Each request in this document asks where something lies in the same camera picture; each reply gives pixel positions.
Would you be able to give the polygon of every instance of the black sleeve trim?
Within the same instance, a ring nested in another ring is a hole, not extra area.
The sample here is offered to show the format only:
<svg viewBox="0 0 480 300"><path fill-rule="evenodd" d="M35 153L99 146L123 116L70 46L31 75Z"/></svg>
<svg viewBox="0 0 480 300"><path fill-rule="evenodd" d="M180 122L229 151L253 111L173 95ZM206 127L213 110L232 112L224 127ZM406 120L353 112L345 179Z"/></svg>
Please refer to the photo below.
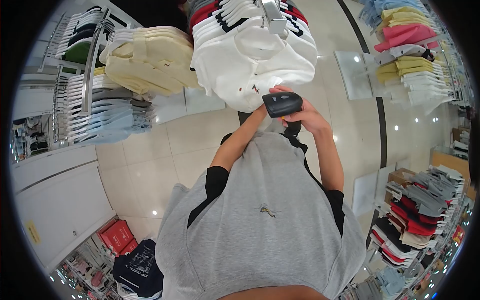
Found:
<svg viewBox="0 0 480 300"><path fill-rule="evenodd" d="M289 136L285 136L285 137L290 141L292 146L302 149L304 154L307 153L307 150L308 150L307 145L300 143L295 137L289 137ZM327 191L325 187L317 180L317 178L315 178L312 172L310 172L310 168L308 167L308 164L307 164L307 157L305 157L304 165L305 165L305 169L307 169L308 174L310 174L313 180L315 180L315 182L320 186L320 188L322 188L325 195L327 196L330 206L332 207L333 218L335 220L336 227L340 232L340 236L343 237L343 223L345 221L345 213L342 210L343 197L344 197L343 193L337 190Z"/></svg>
<svg viewBox="0 0 480 300"><path fill-rule="evenodd" d="M207 169L205 179L205 191L207 199L197 206L188 217L187 228L195 221L199 214L216 198L218 198L227 186L229 173L225 168L214 166Z"/></svg>

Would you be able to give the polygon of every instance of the gray t-shirt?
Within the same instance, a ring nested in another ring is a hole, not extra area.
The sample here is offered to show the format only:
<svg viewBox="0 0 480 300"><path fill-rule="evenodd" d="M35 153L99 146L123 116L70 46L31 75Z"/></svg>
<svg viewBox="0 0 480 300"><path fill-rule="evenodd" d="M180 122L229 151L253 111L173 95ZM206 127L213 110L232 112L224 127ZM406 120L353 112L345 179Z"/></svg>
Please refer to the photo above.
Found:
<svg viewBox="0 0 480 300"><path fill-rule="evenodd" d="M230 174L212 167L191 190L174 187L156 246L169 288L186 300L287 285L330 299L343 290L365 259L363 233L343 193L325 192L307 170L300 147L257 132Z"/></svg>

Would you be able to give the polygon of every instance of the red box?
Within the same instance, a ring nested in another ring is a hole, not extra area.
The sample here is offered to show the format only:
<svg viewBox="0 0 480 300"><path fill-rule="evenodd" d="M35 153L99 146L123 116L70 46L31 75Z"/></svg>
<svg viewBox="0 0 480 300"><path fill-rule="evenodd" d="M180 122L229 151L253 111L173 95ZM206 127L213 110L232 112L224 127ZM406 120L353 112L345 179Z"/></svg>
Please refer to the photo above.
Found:
<svg viewBox="0 0 480 300"><path fill-rule="evenodd" d="M125 253L128 253L128 252L132 252L133 250L135 250L135 248L137 248L138 246L138 243L137 243L137 240L134 238L128 245L127 247L125 247L125 249L123 249L121 252L120 252L120 255L125 255Z"/></svg>
<svg viewBox="0 0 480 300"><path fill-rule="evenodd" d="M115 253L120 253L132 241L133 234L128 228L127 221L118 221L112 227L101 233L105 245L112 247Z"/></svg>
<svg viewBox="0 0 480 300"><path fill-rule="evenodd" d="M102 241L102 243L105 244L105 241L103 240L103 237L102 237L102 233L105 233L105 231L107 231L110 227L112 227L113 224L115 224L116 222L117 220L113 219L110 222L108 222L105 226L103 226L102 229L96 232L96 236L98 236L98 238Z"/></svg>

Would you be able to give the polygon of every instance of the black barcode scanner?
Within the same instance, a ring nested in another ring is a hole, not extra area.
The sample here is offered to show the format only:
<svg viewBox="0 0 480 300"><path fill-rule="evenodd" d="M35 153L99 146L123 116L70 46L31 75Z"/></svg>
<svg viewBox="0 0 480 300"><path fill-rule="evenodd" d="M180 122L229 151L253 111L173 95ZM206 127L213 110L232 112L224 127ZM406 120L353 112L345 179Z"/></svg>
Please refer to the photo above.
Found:
<svg viewBox="0 0 480 300"><path fill-rule="evenodd" d="M278 92L262 96L268 115L272 119L281 118L294 112L301 111L303 99L293 92ZM301 130L301 121L287 122L285 130L287 136L297 136Z"/></svg>

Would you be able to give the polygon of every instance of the embroidered logo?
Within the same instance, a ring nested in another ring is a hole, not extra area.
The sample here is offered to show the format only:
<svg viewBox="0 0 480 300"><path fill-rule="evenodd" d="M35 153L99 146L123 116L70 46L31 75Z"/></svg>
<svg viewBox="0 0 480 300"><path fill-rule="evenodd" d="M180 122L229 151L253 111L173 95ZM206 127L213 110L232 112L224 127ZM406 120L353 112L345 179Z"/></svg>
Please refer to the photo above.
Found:
<svg viewBox="0 0 480 300"><path fill-rule="evenodd" d="M257 89L257 87L255 85L253 85L252 90L254 90L255 93L257 93L257 94L260 94L260 90Z"/></svg>
<svg viewBox="0 0 480 300"><path fill-rule="evenodd" d="M280 212L280 211L271 210L270 208L268 208L268 204L266 204L266 203L263 203L260 207L258 207L256 209L260 209L260 213L267 213L272 218L276 218L275 214Z"/></svg>

